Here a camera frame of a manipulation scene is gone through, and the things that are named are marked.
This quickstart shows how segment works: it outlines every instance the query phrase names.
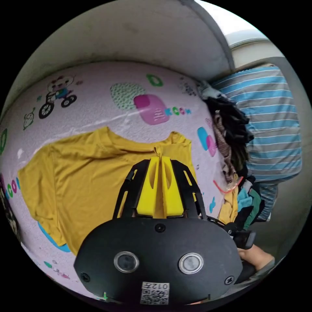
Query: black handle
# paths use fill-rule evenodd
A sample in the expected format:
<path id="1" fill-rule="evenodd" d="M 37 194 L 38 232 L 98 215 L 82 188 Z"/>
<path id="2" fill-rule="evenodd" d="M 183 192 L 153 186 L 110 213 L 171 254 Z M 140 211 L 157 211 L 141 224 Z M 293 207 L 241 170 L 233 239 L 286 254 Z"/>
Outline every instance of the black handle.
<path id="1" fill-rule="evenodd" d="M 240 284 L 246 280 L 248 280 L 251 276 L 253 276 L 257 271 L 256 268 L 247 261 L 242 261 L 243 270 L 241 274 L 237 278 L 235 284 Z"/>

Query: pillow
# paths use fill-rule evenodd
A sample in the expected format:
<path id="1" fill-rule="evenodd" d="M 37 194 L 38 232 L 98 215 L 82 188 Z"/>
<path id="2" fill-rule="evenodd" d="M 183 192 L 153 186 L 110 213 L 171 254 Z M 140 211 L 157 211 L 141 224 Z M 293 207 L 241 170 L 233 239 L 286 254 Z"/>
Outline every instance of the pillow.
<path id="1" fill-rule="evenodd" d="M 236 102 L 248 118 L 254 135 L 247 144 L 248 174 L 261 183 L 266 219 L 277 196 L 277 185 L 298 175 L 302 168 L 300 125 L 292 93 L 277 66 L 241 71 L 211 83 Z"/>

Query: pink shape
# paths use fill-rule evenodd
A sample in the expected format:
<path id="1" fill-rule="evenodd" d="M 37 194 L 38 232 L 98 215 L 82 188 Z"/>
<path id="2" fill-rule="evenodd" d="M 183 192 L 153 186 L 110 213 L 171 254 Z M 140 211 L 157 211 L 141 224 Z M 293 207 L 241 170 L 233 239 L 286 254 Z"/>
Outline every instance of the pink shape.
<path id="1" fill-rule="evenodd" d="M 212 136 L 207 137 L 207 146 L 209 146 L 208 150 L 209 150 L 211 157 L 214 157 L 214 155 L 217 151 L 217 146 L 215 145 L 215 142 L 214 142 Z"/>
<path id="2" fill-rule="evenodd" d="M 144 94 L 138 95 L 133 99 L 141 118 L 150 125 L 165 123 L 169 120 L 169 115 L 165 114 L 166 106 L 164 102 L 156 95 Z"/>
<path id="3" fill-rule="evenodd" d="M 206 138 L 206 144 L 207 144 L 207 148 L 209 149 L 210 144 L 211 144 L 209 137 Z"/>

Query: blue fabric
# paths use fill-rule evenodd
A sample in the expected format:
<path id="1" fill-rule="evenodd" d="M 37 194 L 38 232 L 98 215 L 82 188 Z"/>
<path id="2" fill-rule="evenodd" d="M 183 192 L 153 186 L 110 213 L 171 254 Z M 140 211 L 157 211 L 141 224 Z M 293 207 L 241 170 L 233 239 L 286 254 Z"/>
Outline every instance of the blue fabric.
<path id="1" fill-rule="evenodd" d="M 238 212 L 242 210 L 242 208 L 250 207 L 253 203 L 253 198 L 249 196 L 244 188 L 238 193 L 237 196 L 238 203 Z"/>
<path id="2" fill-rule="evenodd" d="M 66 253 L 69 253 L 70 250 L 67 246 L 67 244 L 63 245 L 63 246 L 58 246 L 56 244 L 56 242 L 53 240 L 53 238 L 44 230 L 44 228 L 40 225 L 40 223 L 38 222 L 39 228 L 41 229 L 41 231 L 43 232 L 43 234 L 45 235 L 45 237 L 50 241 L 50 243 L 52 243 L 56 248 L 58 248 L 61 251 L 64 251 Z"/>

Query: yellow t-shirt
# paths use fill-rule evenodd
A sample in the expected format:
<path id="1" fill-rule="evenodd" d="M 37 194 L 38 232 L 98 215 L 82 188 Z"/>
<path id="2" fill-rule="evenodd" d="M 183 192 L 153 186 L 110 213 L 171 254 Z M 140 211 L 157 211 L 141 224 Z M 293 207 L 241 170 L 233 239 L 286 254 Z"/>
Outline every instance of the yellow t-shirt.
<path id="1" fill-rule="evenodd" d="M 137 143 L 105 127 L 42 147 L 18 172 L 20 189 L 31 216 L 57 245 L 67 244 L 76 255 L 85 237 L 112 219 L 132 166 L 156 155 L 182 162 L 195 177 L 191 141 L 181 134 Z"/>

